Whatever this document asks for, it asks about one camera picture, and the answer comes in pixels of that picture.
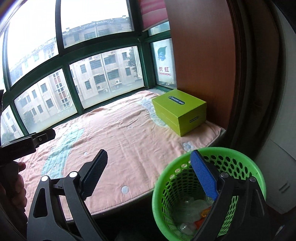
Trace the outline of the person's left hand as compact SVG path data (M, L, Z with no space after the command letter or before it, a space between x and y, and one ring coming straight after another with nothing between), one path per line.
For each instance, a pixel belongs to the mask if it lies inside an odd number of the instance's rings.
M1 185L4 188L8 200L22 213L27 206L26 189L20 172L25 170L24 162L12 161L1 167Z

